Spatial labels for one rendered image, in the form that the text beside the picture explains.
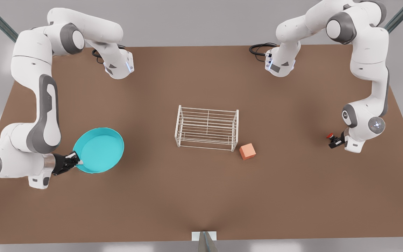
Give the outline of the turquoise plate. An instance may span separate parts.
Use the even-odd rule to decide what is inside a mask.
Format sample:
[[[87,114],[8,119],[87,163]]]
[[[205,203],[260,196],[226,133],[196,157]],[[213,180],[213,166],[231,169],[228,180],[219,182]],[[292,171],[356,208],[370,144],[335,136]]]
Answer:
[[[83,165],[80,171],[90,174],[106,172],[118,164],[123,156],[124,141],[122,136],[111,128],[92,129],[77,140],[73,150]]]

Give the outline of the orange cube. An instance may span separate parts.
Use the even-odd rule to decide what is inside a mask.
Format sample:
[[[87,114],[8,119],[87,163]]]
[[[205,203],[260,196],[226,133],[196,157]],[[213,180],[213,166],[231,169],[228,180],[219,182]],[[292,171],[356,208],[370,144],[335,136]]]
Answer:
[[[241,146],[239,151],[240,151],[242,160],[247,160],[247,159],[253,158],[256,155],[256,152],[255,152],[255,149],[254,149],[252,143]]]

